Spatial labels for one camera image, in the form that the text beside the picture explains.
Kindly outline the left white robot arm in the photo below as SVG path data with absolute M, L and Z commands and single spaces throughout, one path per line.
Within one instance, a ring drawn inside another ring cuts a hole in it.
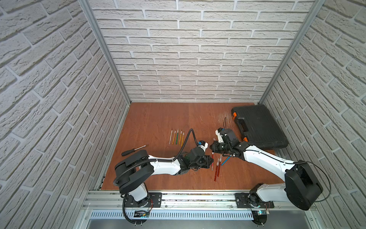
M 115 166 L 116 178 L 113 185 L 120 194 L 132 197 L 138 204 L 145 204 L 151 198 L 145 181 L 155 175 L 185 175 L 189 171 L 209 169 L 214 159 L 205 154 L 207 146 L 199 145 L 190 152 L 172 158 L 151 156 L 146 150 L 140 150 Z

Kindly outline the blue carving knife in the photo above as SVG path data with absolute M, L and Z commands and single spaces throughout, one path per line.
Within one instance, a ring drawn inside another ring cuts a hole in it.
M 221 166 L 223 166 L 229 159 L 231 158 L 231 156 L 228 156 L 227 157 L 227 159 L 225 159 L 223 162 L 222 162 L 222 164 L 221 164 Z

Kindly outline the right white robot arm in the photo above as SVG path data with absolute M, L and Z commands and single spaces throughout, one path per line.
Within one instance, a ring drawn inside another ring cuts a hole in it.
M 210 148 L 218 154 L 228 154 L 271 172 L 282 180 L 280 184 L 259 183 L 250 190 L 248 201 L 254 208 L 267 202 L 290 202 L 301 210 L 320 202 L 323 187 L 310 167 L 310 162 L 280 158 L 249 142 L 240 142 L 231 129 L 216 130 L 217 140 Z

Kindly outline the green carving knife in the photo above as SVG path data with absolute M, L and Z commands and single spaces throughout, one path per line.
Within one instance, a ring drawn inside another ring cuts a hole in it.
M 179 129 L 177 129 L 176 131 L 176 141 L 175 141 L 176 145 L 178 145 L 179 143 Z

